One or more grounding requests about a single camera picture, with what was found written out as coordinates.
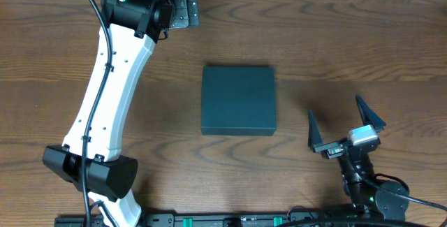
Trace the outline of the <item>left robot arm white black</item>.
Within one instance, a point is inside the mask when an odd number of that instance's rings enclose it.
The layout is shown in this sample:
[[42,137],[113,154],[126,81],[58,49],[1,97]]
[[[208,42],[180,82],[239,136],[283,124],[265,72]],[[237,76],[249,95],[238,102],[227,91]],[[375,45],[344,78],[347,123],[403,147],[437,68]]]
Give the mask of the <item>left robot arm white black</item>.
[[98,52],[75,121],[62,144],[45,148],[43,164],[83,195],[79,226],[144,226],[132,186],[138,162],[122,155],[126,115],[140,74],[155,45],[171,29],[200,24],[198,0],[100,0],[92,7],[101,24]]

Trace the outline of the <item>black gift box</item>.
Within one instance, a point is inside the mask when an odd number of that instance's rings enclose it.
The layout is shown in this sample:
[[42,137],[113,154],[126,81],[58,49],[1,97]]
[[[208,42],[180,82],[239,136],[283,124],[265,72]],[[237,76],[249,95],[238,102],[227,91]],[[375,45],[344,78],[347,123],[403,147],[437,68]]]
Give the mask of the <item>black gift box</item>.
[[275,78],[272,67],[203,68],[203,135],[273,136],[276,130]]

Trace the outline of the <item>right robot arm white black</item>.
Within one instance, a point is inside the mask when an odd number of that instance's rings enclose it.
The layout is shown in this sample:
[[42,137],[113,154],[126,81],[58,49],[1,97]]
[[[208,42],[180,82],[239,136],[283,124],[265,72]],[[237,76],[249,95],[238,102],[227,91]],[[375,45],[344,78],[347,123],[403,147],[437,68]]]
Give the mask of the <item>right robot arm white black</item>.
[[379,133],[386,123],[362,99],[356,96],[362,126],[345,138],[325,143],[313,112],[308,114],[308,146],[325,159],[336,159],[341,168],[345,194],[351,199],[350,213],[357,217],[406,219],[409,187],[401,179],[374,172],[369,153],[381,144]]

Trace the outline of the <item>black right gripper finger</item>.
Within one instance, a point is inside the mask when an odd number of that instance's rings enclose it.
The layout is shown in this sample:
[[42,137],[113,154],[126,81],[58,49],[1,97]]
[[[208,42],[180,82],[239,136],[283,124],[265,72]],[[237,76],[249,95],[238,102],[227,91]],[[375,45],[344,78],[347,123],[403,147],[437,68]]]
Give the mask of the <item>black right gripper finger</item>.
[[384,130],[386,123],[366,104],[360,95],[356,95],[356,103],[364,126],[370,125],[377,133]]
[[308,110],[308,146],[309,147],[320,147],[323,145],[323,139],[321,137],[320,131],[318,129],[318,124],[314,113],[311,110]]

